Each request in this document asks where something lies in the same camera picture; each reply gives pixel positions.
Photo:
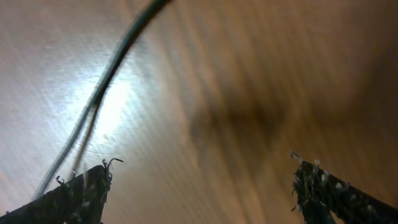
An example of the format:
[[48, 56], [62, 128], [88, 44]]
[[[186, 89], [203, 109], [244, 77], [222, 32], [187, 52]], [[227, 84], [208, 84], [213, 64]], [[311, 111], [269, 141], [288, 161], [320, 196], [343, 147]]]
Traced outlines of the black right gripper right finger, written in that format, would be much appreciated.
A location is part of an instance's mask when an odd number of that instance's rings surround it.
[[312, 164], [294, 151], [290, 157], [299, 163], [292, 184], [297, 195], [294, 210], [301, 212], [305, 223], [334, 223], [333, 214], [344, 223], [397, 223], [395, 207], [321, 169], [318, 160]]

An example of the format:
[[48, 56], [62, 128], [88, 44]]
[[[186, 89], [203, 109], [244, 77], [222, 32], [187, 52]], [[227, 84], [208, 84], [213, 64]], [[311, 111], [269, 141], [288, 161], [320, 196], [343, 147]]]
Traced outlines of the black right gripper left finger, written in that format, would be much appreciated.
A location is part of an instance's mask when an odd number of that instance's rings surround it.
[[6, 212], [1, 224], [100, 224], [113, 178], [112, 158], [74, 176], [30, 203]]

